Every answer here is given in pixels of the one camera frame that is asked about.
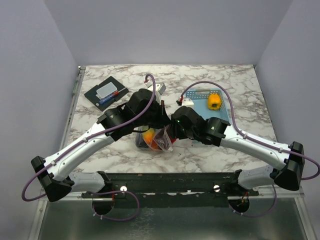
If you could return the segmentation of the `dark red toy grapes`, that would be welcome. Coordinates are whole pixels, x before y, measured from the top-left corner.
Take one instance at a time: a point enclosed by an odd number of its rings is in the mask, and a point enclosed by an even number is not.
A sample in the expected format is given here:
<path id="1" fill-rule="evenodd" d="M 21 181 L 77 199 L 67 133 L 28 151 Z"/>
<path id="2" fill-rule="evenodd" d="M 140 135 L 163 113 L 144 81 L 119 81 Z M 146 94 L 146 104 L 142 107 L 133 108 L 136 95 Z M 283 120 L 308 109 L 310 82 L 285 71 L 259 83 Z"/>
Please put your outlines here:
<path id="1" fill-rule="evenodd" d="M 166 134 L 157 134 L 153 139 L 162 149 L 167 150 L 170 147 L 170 139 Z"/>

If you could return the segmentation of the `clear pink zip top bag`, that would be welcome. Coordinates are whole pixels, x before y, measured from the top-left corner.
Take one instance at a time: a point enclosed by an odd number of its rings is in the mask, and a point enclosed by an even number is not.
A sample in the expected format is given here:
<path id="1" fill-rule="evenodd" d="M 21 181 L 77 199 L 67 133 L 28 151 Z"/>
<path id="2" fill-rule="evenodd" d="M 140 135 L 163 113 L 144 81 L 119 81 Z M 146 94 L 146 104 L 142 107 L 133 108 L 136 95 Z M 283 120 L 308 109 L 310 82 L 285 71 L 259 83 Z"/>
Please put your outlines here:
<path id="1" fill-rule="evenodd" d="M 133 131 L 136 133 L 135 145 L 143 150 L 171 152 L 177 139 L 170 137 L 168 130 L 169 126 L 161 129 L 151 128 L 146 125 L 140 126 Z"/>

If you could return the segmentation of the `green orange toy mango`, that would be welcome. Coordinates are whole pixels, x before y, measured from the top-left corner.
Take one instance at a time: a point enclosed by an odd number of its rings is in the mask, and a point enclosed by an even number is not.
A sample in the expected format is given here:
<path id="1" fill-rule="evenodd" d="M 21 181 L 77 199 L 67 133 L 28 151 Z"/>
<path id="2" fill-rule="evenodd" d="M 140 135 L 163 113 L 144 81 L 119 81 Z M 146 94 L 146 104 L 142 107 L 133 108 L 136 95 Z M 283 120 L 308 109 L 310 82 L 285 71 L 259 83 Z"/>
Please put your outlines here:
<path id="1" fill-rule="evenodd" d="M 154 135 L 155 135 L 155 130 L 151 129 L 151 128 L 142 133 L 143 140 L 148 145 L 150 145 L 152 143 Z"/>

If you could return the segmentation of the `dark purple toy eggplant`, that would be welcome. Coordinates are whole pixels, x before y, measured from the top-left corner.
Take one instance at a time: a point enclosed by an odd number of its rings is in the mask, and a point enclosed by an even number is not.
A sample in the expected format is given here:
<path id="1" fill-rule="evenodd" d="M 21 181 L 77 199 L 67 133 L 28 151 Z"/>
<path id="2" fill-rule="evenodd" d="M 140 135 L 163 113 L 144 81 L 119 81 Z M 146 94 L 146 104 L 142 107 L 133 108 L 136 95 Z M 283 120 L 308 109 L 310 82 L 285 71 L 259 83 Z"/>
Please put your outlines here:
<path id="1" fill-rule="evenodd" d="M 149 146 L 146 144 L 146 142 L 144 141 L 143 138 L 143 134 L 142 133 L 137 133 L 136 137 L 135 137 L 135 145 L 137 148 L 140 149 L 147 149 Z"/>

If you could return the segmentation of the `yellow toy bell pepper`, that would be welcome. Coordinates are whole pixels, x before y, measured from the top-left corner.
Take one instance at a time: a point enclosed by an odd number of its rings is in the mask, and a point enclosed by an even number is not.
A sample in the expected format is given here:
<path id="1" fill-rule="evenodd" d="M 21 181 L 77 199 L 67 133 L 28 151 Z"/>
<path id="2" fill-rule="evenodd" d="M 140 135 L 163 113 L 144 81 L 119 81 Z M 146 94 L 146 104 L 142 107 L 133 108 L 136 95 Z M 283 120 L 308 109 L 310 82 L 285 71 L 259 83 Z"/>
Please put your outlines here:
<path id="1" fill-rule="evenodd" d="M 221 108 L 222 100 L 217 93 L 210 94 L 207 98 L 207 107 L 209 110 L 217 111 Z"/>

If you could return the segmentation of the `orange toy pumpkin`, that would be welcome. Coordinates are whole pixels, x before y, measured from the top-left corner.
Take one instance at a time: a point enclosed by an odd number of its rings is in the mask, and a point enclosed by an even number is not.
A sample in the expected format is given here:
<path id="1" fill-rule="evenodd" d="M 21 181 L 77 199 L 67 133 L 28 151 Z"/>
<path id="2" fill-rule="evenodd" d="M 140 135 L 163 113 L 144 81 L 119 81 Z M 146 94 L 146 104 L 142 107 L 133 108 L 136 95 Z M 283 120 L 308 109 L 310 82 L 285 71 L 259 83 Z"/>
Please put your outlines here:
<path id="1" fill-rule="evenodd" d="M 155 151 L 162 151 L 162 148 L 155 141 L 151 142 L 150 148 Z"/>

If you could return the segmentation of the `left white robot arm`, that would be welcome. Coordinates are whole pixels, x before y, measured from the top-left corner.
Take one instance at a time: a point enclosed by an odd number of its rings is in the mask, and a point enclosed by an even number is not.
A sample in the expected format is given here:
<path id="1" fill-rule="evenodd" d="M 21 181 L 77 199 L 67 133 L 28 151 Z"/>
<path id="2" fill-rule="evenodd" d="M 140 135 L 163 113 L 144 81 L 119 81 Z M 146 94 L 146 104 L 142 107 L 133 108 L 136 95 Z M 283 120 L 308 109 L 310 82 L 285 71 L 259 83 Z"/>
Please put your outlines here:
<path id="1" fill-rule="evenodd" d="M 61 200 L 71 192 L 88 191 L 101 198 L 106 197 L 111 186 L 104 173 L 77 174 L 75 168 L 138 127 L 162 129 L 167 126 L 171 121 L 161 99 L 162 94 L 163 90 L 141 88 L 132 94 L 128 102 L 107 109 L 92 127 L 65 148 L 47 157 L 34 157 L 31 165 L 44 189 L 44 196 L 50 202 Z"/>

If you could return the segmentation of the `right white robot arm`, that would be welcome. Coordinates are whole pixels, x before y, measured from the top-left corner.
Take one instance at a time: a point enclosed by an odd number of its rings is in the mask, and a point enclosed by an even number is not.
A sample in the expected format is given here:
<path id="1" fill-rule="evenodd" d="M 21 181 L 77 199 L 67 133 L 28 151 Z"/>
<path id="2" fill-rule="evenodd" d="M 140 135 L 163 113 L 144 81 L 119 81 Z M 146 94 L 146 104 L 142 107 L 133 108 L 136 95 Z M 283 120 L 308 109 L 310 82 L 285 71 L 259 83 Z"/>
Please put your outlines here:
<path id="1" fill-rule="evenodd" d="M 191 139 L 204 145 L 230 148 L 267 165 L 251 170 L 238 170 L 229 189 L 240 196 L 247 190 L 266 185 L 277 185 L 285 190 L 300 188 L 304 159 L 303 146 L 272 142 L 247 132 L 237 132 L 228 121 L 217 117 L 203 119 L 192 108 L 182 106 L 171 115 L 169 134 L 174 139 Z"/>

